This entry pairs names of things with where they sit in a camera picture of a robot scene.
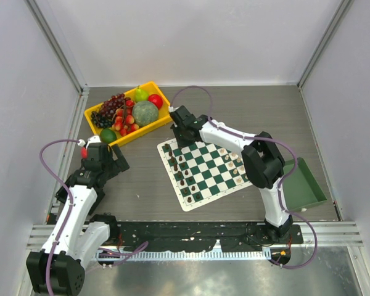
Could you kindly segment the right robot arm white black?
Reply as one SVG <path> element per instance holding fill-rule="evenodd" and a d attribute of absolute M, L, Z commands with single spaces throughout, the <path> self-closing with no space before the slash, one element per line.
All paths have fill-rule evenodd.
<path fill-rule="evenodd" d="M 218 145 L 241 157 L 248 180 L 260 190 L 268 239 L 274 243 L 286 239 L 293 218 L 281 189 L 285 160 L 277 147 L 278 142 L 266 132 L 240 132 L 206 115 L 196 117 L 185 106 L 170 107 L 168 110 L 179 148 L 204 142 Z"/>

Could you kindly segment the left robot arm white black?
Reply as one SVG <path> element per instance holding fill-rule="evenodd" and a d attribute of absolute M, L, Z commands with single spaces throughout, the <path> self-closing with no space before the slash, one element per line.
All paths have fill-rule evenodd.
<path fill-rule="evenodd" d="M 93 211 L 105 196 L 106 182 L 130 166 L 118 145 L 88 141 L 83 152 L 81 166 L 57 191 L 64 208 L 49 239 L 26 260 L 32 288 L 39 294 L 78 295 L 98 248 L 119 240 L 116 218 Z M 89 215 L 92 221 L 84 229 Z"/>

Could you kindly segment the green white chess board mat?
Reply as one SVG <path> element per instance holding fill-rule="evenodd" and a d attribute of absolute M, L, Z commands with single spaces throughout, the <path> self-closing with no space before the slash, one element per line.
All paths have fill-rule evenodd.
<path fill-rule="evenodd" d="M 170 146 L 169 150 L 165 149 L 165 144 Z M 175 139 L 170 139 L 158 144 L 157 150 L 185 212 L 252 185 L 242 159 L 216 144 L 196 142 L 181 149 Z M 175 163 L 170 162 L 168 153 L 171 150 Z M 182 179 L 177 177 L 179 171 L 183 174 Z"/>

